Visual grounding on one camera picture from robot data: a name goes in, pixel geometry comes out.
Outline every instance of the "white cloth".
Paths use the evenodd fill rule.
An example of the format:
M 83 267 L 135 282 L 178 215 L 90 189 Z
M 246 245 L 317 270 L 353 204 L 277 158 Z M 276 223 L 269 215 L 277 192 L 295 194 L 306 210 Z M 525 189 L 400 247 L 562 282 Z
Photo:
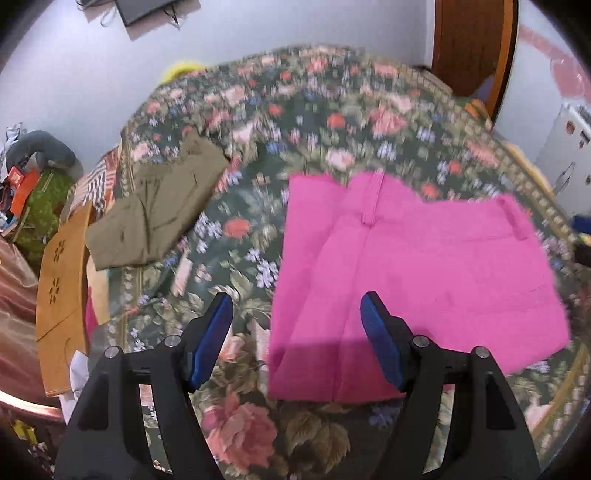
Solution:
M 72 391 L 60 395 L 61 411 L 64 414 L 66 423 L 70 421 L 76 402 L 80 398 L 88 377 L 88 357 L 76 350 L 70 363 L 70 386 Z
M 0 182 L 4 181 L 8 177 L 8 170 L 6 168 L 6 152 L 18 140 L 21 133 L 24 133 L 24 129 L 21 129 L 22 122 L 14 124 L 6 129 L 6 142 L 0 144 Z

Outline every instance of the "pink shorts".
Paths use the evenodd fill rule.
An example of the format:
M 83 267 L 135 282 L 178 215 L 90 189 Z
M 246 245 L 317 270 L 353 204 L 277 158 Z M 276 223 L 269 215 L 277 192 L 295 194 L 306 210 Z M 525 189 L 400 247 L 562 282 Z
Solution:
M 360 403 L 399 395 L 359 317 L 375 290 L 440 347 L 488 347 L 505 374 L 563 348 L 567 319 L 535 230 L 510 195 L 423 202 L 399 180 L 295 176 L 272 306 L 269 395 Z

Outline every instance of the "waistband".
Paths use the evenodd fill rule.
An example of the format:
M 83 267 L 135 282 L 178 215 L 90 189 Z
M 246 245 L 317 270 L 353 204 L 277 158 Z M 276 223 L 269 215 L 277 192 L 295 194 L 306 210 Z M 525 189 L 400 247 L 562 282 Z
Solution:
M 401 234 L 432 234 L 437 239 L 535 238 L 529 216 L 511 194 L 478 201 L 425 202 L 383 171 L 359 173 L 348 187 L 338 186 L 328 175 L 306 177 L 305 181 L 310 182 L 310 189 L 340 196 L 339 213 L 353 215 L 367 228 L 388 222 L 400 228 Z

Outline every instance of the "striped fabric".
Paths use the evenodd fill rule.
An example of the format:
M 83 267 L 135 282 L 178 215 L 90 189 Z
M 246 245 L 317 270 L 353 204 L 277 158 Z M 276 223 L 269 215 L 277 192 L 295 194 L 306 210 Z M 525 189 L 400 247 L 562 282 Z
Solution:
M 92 202 L 98 215 L 105 212 L 113 198 L 118 166 L 119 147 L 115 147 L 103 155 L 96 167 L 72 187 L 70 195 L 73 195 L 73 199 L 68 217 L 87 202 Z

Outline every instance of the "olive green pants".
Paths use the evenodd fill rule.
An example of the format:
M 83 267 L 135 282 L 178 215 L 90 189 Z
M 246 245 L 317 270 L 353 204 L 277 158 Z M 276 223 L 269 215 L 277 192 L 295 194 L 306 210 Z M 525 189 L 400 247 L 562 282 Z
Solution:
M 141 166 L 135 193 L 88 228 L 96 269 L 160 260 L 195 222 L 227 166 L 222 151 L 194 132 L 175 163 Z

